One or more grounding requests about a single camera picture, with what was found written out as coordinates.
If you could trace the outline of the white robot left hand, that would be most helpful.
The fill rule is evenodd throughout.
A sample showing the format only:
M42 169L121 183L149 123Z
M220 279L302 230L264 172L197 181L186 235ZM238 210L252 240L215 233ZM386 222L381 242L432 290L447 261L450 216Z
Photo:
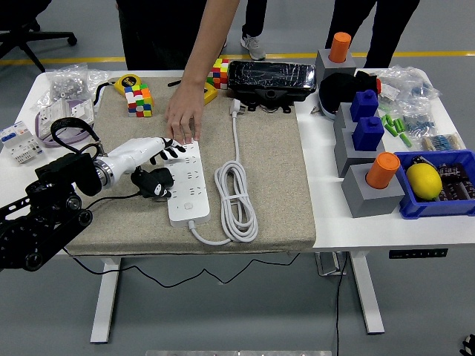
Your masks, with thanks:
M110 188L119 182L121 176L129 174L131 181L139 188L143 197L171 197L168 191L174 180L166 168L152 172L144 171L141 165L155 164L155 156L164 160L177 158L186 149L177 141L163 137L130 139L106 156L94 160L96 172L103 188Z

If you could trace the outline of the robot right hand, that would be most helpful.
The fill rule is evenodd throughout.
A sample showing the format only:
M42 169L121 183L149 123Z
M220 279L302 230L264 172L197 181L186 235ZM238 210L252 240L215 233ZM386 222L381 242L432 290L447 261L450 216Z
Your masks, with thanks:
M463 356L475 356L475 335L469 334L462 341L462 348L459 350L459 353Z

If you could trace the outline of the person's left hand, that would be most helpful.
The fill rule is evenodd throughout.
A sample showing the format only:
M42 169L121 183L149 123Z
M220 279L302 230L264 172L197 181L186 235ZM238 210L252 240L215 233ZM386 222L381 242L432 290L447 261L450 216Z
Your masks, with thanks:
M166 108L167 137L180 144L199 140L204 109L204 84L183 79Z

